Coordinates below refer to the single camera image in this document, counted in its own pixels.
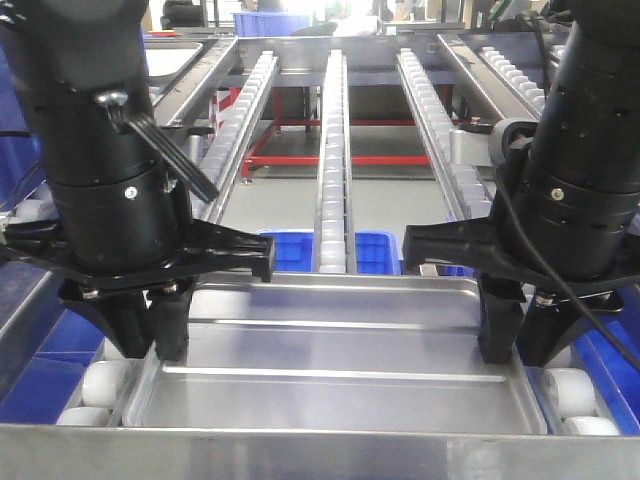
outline metal plate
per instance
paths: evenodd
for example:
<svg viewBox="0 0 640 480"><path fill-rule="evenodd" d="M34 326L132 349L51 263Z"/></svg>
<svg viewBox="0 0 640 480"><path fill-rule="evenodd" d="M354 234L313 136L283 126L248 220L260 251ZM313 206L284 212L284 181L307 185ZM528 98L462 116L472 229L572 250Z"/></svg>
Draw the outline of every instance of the metal plate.
<svg viewBox="0 0 640 480"><path fill-rule="evenodd" d="M187 357L147 359L125 425L546 432L519 361L480 358L474 282L341 279L197 291Z"/></svg>
<svg viewBox="0 0 640 480"><path fill-rule="evenodd" d="M145 45L149 78L153 85L163 85L191 65L203 46L198 42L150 42Z"/></svg>

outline metal screw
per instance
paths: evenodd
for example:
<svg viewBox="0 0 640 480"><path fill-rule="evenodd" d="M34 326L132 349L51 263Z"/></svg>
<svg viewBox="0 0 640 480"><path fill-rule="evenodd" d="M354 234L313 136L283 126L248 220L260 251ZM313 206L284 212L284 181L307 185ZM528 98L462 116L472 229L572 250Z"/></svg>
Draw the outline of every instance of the metal screw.
<svg viewBox="0 0 640 480"><path fill-rule="evenodd" d="M536 305L541 307L550 307L553 305L555 298L553 295L536 294Z"/></svg>
<svg viewBox="0 0 640 480"><path fill-rule="evenodd" d="M127 200L135 200L138 196L138 189L136 187L127 187L124 191L124 198Z"/></svg>
<svg viewBox="0 0 640 480"><path fill-rule="evenodd" d="M164 188L162 189L162 191L164 193L171 193L175 190L177 186L178 186L178 180L168 178L164 184Z"/></svg>
<svg viewBox="0 0 640 480"><path fill-rule="evenodd" d="M95 300L99 296L100 296L100 290L98 289L84 290L82 292L82 298L84 298L85 300Z"/></svg>
<svg viewBox="0 0 640 480"><path fill-rule="evenodd" d="M176 293L178 291L178 284L176 282L172 282L169 285L165 286L162 291L164 293Z"/></svg>
<svg viewBox="0 0 640 480"><path fill-rule="evenodd" d="M123 90L108 90L100 92L94 97L96 103L102 107L123 107L129 100L129 95Z"/></svg>
<svg viewBox="0 0 640 480"><path fill-rule="evenodd" d="M564 199L564 191L561 188L554 188L551 190L551 198L553 198L556 202L559 202Z"/></svg>

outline blue plastic bin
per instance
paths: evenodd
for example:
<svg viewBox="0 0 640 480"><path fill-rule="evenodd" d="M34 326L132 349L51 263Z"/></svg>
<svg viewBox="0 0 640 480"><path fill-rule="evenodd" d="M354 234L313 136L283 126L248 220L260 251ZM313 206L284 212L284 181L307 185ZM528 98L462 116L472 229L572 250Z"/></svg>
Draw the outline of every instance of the blue plastic bin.
<svg viewBox="0 0 640 480"><path fill-rule="evenodd" d="M399 275L396 236L380 230L356 232L358 273Z"/></svg>
<svg viewBox="0 0 640 480"><path fill-rule="evenodd" d="M34 358L0 403L0 422L56 423L83 374L79 363Z"/></svg>
<svg viewBox="0 0 640 480"><path fill-rule="evenodd" d="M313 260L313 232L310 230L261 230L260 235L276 241L276 271L310 272ZM390 232L356 232L358 273L398 275L401 273L396 237Z"/></svg>
<svg viewBox="0 0 640 480"><path fill-rule="evenodd" d="M635 356L640 356L640 351L619 322L611 322L607 326ZM622 433L638 435L640 373L595 330L580 337L574 345Z"/></svg>
<svg viewBox="0 0 640 480"><path fill-rule="evenodd" d="M27 126L11 85L11 72L0 45L0 130L25 131ZM32 138L0 136L0 204L5 202L25 172L39 160L38 143ZM43 174L36 176L29 187L42 181Z"/></svg>
<svg viewBox="0 0 640 480"><path fill-rule="evenodd" d="M261 230L260 235L276 241L279 272L310 272L313 259L313 232L309 230Z"/></svg>
<svg viewBox="0 0 640 480"><path fill-rule="evenodd" d="M80 363L85 367L96 355L104 335L84 317L66 311L45 339L36 356Z"/></svg>
<svg viewBox="0 0 640 480"><path fill-rule="evenodd" d="M309 15L287 12L240 12L233 14L239 37L286 37L311 26Z"/></svg>

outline stainless steel surface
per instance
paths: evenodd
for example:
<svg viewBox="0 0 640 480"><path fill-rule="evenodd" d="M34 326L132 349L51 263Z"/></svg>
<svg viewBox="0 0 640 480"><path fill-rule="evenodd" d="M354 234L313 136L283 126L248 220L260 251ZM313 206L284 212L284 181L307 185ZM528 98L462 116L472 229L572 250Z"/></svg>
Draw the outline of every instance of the stainless steel surface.
<svg viewBox="0 0 640 480"><path fill-rule="evenodd" d="M250 311L225 324L221 322L233 319L219 315L215 307L205 308L213 320L190 325L184 360L162 363L151 355L126 424L546 432L518 360L509 365L482 361L476 340L479 299L470 294L472 285L353 277L357 286L336 289L331 283L321 286L322 278L297 278L297 284L289 285L276 279L266 290L253 283L199 290L194 304L204 297L207 305L248 304ZM315 287L305 290L311 278ZM269 324L273 312L264 308L265 293L271 304L286 302L295 309L295 323L287 323L285 310ZM383 299L395 308L383 308ZM352 301L366 322L354 318ZM316 317L317 303L324 305L324 322ZM203 313L202 303L194 309ZM420 318L408 324L418 311ZM448 326L442 325L445 316Z"/></svg>
<svg viewBox="0 0 640 480"><path fill-rule="evenodd" d="M429 35L386 37L279 37L242 38L238 43L239 63L224 86L239 86L261 52L273 50L281 72L274 86L320 86L331 50L341 50L349 65L349 84L397 85L395 57L401 48L412 48L429 70L434 83L453 83L448 65L436 52L437 38Z"/></svg>
<svg viewBox="0 0 640 480"><path fill-rule="evenodd" d="M191 125L235 64L236 47L236 38L217 40L156 104L158 125Z"/></svg>
<svg viewBox="0 0 640 480"><path fill-rule="evenodd" d="M209 204L194 199L194 216L212 223L222 219L253 131L269 98L277 63L278 58L272 52L263 53L255 74L249 77L232 107L231 118L223 125L203 160L201 167L220 194Z"/></svg>
<svg viewBox="0 0 640 480"><path fill-rule="evenodd" d="M182 74L202 51L199 42L149 42L145 44L152 85L170 82Z"/></svg>
<svg viewBox="0 0 640 480"><path fill-rule="evenodd" d="M345 242L347 245L347 273L358 273L356 227L353 216L353 165L351 158L351 110L349 102L349 71L346 57L342 59L342 124L344 128L344 196Z"/></svg>
<svg viewBox="0 0 640 480"><path fill-rule="evenodd" d="M5 426L12 480L637 480L640 441Z"/></svg>
<svg viewBox="0 0 640 480"><path fill-rule="evenodd" d="M460 165L493 167L489 135L456 129L451 132L451 161Z"/></svg>
<svg viewBox="0 0 640 480"><path fill-rule="evenodd" d="M465 98L478 115L497 120L530 118L531 112L502 81L478 58L458 35L438 35L439 49L458 73L459 86L467 86Z"/></svg>
<svg viewBox="0 0 640 480"><path fill-rule="evenodd" d="M415 85L412 85L410 81L410 72L407 71L406 62L400 55L397 57L397 66L400 73L402 88L405 92L405 96L413 118L415 119L416 126L418 127L418 131L420 132L420 138L422 139L424 148L429 154L431 168L433 169L436 180L441 187L442 194L447 205L447 211L450 212L454 218L462 219L462 206L455 196L451 179L445 170L445 163L449 161L447 157L448 152L446 150L439 149L437 146L435 132L430 129L430 123L426 116L426 112L422 109L418 101Z"/></svg>

